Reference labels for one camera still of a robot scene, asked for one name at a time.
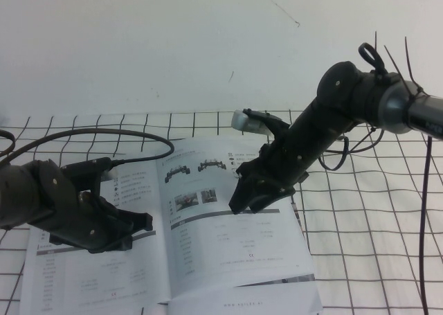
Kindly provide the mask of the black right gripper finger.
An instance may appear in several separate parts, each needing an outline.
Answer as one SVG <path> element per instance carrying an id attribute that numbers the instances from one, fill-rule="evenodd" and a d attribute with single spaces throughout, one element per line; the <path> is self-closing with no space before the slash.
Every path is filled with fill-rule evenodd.
<path id="1" fill-rule="evenodd" d="M 274 192 L 256 192 L 253 191 L 249 200 L 249 209 L 252 212 L 260 212 L 269 205 L 271 205 L 276 198 L 277 194 Z"/>
<path id="2" fill-rule="evenodd" d="M 249 206 L 249 197 L 253 187 L 249 178 L 239 178 L 235 191 L 230 199 L 230 209 L 233 213 L 242 213 Z"/>

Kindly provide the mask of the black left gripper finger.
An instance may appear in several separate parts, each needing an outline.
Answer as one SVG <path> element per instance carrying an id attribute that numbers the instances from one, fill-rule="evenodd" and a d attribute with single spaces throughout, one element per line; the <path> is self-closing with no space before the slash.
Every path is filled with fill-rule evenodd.
<path id="1" fill-rule="evenodd" d="M 135 213 L 118 209 L 118 216 L 121 220 L 132 222 L 133 224 L 152 224 L 153 222 L 153 217 L 148 213 Z"/>
<path id="2" fill-rule="evenodd" d="M 144 226 L 144 225 L 133 225 L 128 231 L 124 232 L 125 236 L 130 237 L 149 237 L 153 236 L 154 229 L 152 226 Z"/>

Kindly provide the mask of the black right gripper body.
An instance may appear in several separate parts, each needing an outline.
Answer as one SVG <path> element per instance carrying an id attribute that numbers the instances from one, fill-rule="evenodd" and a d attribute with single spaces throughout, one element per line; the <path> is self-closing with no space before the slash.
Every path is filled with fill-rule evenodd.
<path id="1" fill-rule="evenodd" d="M 293 186 L 305 178 L 319 156 L 317 135 L 287 134 L 263 145 L 259 156 L 242 163 L 237 173 L 239 178 L 249 178 L 252 192 L 274 192 L 275 199 L 282 199 L 295 192 Z"/>

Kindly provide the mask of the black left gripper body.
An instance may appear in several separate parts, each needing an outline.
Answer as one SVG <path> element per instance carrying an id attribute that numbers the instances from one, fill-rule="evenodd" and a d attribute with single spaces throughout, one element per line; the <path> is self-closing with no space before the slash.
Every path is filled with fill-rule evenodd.
<path id="1" fill-rule="evenodd" d="M 51 244 L 66 244 L 90 253 L 132 249 L 132 214 L 90 192 L 80 193 L 71 204 L 58 209 L 55 223 L 50 231 Z"/>

